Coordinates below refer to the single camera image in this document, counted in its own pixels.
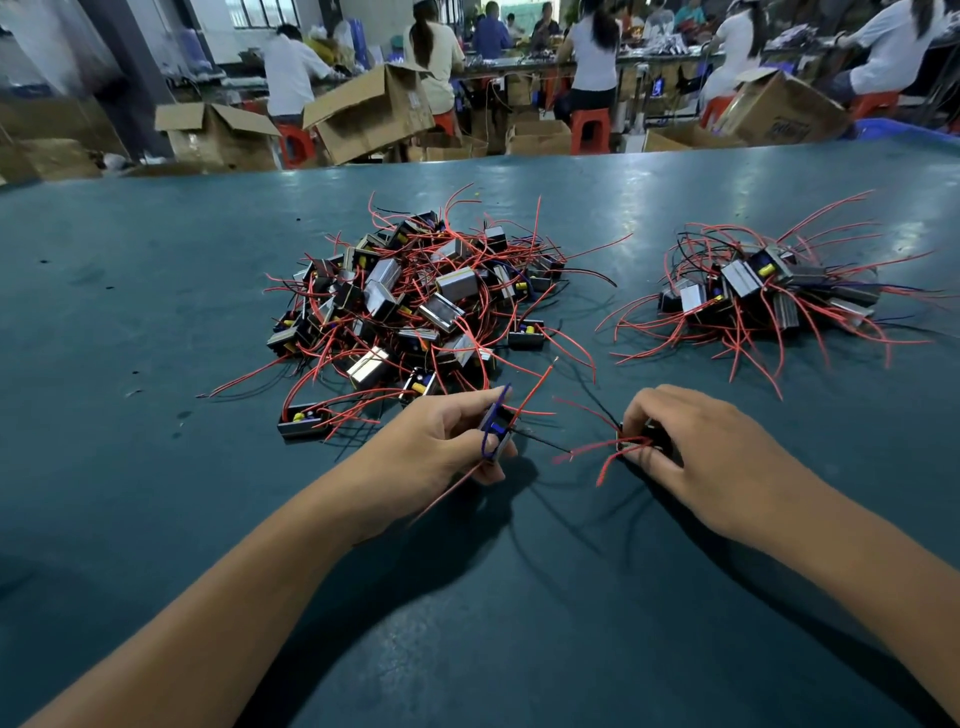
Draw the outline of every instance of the table surface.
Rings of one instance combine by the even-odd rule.
[[[817,473],[960,566],[960,488],[947,453],[960,406],[955,338],[902,347],[828,337],[789,354],[778,401],[755,372],[703,349],[616,367],[593,328],[658,288],[686,221],[779,234],[864,189],[815,230],[873,218],[885,236],[844,262],[937,249],[886,269],[904,285],[960,288],[960,159],[901,137],[807,147],[489,158],[296,173],[63,182],[0,194],[0,727],[108,654],[341,450],[285,447],[286,381],[233,402],[197,393],[269,360],[265,273],[289,275],[325,233],[370,229],[367,201],[415,212],[469,182],[498,218],[578,262],[543,317],[598,364],[595,395],[622,411],[661,382],[732,400]],[[480,206],[459,206],[475,225]],[[884,300],[880,315],[956,334],[949,312]],[[541,370],[550,352],[516,354]],[[502,376],[519,390],[524,375]],[[261,382],[269,383],[266,377]],[[540,434],[610,436],[551,400],[589,404],[561,362]],[[350,554],[322,586],[241,725],[806,726],[947,724],[838,607],[759,554],[711,537],[606,452],[554,465],[523,445],[510,478],[464,493],[418,527]]]

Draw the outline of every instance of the blue plastic crate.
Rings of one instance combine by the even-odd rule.
[[[921,136],[926,136],[930,139],[936,139],[937,141],[948,141],[951,144],[957,143],[957,138],[955,136],[934,132],[932,129],[915,127],[912,124],[904,124],[901,121],[894,121],[893,119],[860,119],[859,121],[854,122],[853,127],[856,129],[855,139],[860,141],[882,139],[886,136],[897,136],[898,134],[902,133],[914,133],[920,134]]]

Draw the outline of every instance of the hand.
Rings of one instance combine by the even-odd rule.
[[[826,483],[732,404],[662,384],[639,392],[623,416],[623,436],[658,421],[683,456],[681,467],[652,448],[625,449],[705,525],[765,550],[777,523]]]
[[[417,397],[347,461],[329,474],[344,488],[350,513],[358,518],[361,538],[381,533],[392,522],[432,503],[457,473],[479,464],[472,477],[484,485],[503,480],[499,463],[481,455],[480,420],[503,391]],[[486,452],[496,448],[487,438]],[[506,457],[516,446],[504,448]]]

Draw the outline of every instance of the open cardboard box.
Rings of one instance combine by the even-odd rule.
[[[713,130],[752,147],[828,141],[850,125],[843,107],[776,68],[744,71],[736,79],[740,88]]]
[[[449,136],[445,133],[419,134],[407,149],[410,161],[451,161],[487,155],[487,142],[469,136]]]
[[[325,93],[303,110],[334,164],[368,155],[434,127],[422,68],[385,63]]]
[[[569,155],[571,139],[570,128],[562,121],[520,121],[507,131],[507,154]]]
[[[222,104],[164,104],[155,127],[166,132],[177,161],[239,171],[276,169],[271,139],[280,132],[266,116]]]
[[[691,149],[730,149],[745,147],[735,136],[721,136],[700,128],[697,121],[648,129],[643,140],[644,152],[688,152]]]

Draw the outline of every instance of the ponytail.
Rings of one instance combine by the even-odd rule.
[[[933,24],[933,0],[910,0],[910,14],[917,27],[917,39],[922,38]]]
[[[747,58],[755,59],[767,45],[767,13],[757,0],[744,0],[743,5],[750,10],[750,22],[754,24],[754,42],[750,44]]]
[[[604,8],[603,0],[581,0],[583,15],[593,15],[593,42],[605,51],[615,51],[620,43],[620,24]]]
[[[429,21],[437,19],[437,3],[434,0],[420,0],[414,6],[414,27],[410,29],[410,45],[414,49],[414,59],[421,68],[430,66],[433,55],[433,29]]]

